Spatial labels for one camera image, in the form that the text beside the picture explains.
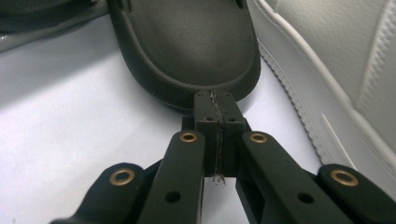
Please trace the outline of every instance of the white leather upper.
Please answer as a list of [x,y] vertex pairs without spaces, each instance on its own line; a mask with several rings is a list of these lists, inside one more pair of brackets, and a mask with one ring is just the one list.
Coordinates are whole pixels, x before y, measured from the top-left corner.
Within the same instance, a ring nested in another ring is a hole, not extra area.
[[266,2],[304,38],[354,109],[396,152],[396,1]]

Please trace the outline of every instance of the screw hole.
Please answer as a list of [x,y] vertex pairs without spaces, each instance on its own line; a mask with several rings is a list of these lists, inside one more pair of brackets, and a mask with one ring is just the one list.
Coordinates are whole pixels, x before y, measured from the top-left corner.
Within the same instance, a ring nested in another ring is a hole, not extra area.
[[250,140],[257,143],[265,143],[268,139],[261,133],[254,133],[250,136]]
[[165,195],[165,200],[168,203],[177,203],[178,201],[180,201],[180,198],[181,198],[180,193],[177,191],[172,191]]
[[299,193],[297,195],[297,197],[303,203],[313,203],[314,202],[314,198],[307,193]]
[[344,170],[333,170],[330,173],[330,176],[333,180],[348,187],[356,187],[359,185],[358,178],[356,178],[356,176],[354,176],[350,172]]
[[110,184],[114,186],[123,186],[129,184],[134,179],[134,171],[130,169],[119,169],[110,177]]
[[129,177],[129,174],[126,173],[126,172],[125,173],[119,173],[119,174],[116,175],[116,180],[124,181],[124,180],[128,179],[128,177]]
[[195,142],[197,140],[198,136],[195,133],[183,133],[180,136],[180,140],[183,142]]

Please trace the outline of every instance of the white table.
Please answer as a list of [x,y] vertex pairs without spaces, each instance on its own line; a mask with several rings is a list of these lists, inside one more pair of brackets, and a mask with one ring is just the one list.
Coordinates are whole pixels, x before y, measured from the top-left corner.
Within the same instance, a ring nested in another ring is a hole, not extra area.
[[[238,103],[306,170],[320,166],[291,101],[262,61]],[[0,223],[69,217],[107,167],[160,160],[184,115],[134,80],[109,16],[0,54]],[[203,223],[247,223],[234,189],[205,181]]]

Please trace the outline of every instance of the black plastic part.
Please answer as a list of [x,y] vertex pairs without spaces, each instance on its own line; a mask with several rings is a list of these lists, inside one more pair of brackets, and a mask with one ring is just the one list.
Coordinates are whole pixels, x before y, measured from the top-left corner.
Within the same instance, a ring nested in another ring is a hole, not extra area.
[[145,178],[146,178],[145,183],[148,186],[148,189],[151,188],[152,182],[154,182],[154,178],[157,175],[157,172],[160,169],[162,162],[163,160],[157,161],[154,164],[150,165],[150,167],[145,170]]
[[250,224],[261,223],[265,200],[246,165],[240,161],[235,183],[239,199]]
[[244,133],[238,146],[265,200],[259,223],[352,223],[271,135]]
[[[113,173],[125,168],[134,172],[133,180],[123,186],[112,185],[110,177]],[[145,178],[143,169],[133,164],[121,163],[107,168],[90,187],[77,212],[51,224],[135,223],[149,191]]]
[[202,134],[173,136],[137,223],[200,223],[204,153]]
[[194,117],[183,117],[181,121],[181,130],[194,130],[195,129],[195,119]]
[[195,130],[206,138],[205,176],[236,177],[236,139],[247,122],[226,91],[199,91],[194,98]]
[[120,50],[135,79],[162,102],[192,109],[201,90],[236,100],[261,62],[246,0],[108,0]]
[[94,4],[91,0],[0,1],[0,32],[14,33],[54,26]]
[[[344,171],[356,177],[356,186],[350,176],[343,176]],[[340,175],[341,182],[332,177],[332,172]],[[324,165],[318,171],[317,181],[354,222],[396,223],[396,202],[359,172],[343,165]]]

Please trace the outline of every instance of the white shoe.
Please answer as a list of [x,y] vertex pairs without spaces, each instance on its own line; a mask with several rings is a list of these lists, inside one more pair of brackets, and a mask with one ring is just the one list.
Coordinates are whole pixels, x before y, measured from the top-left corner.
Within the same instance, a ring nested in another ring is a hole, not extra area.
[[396,200],[396,1],[247,1],[262,57],[323,163]]

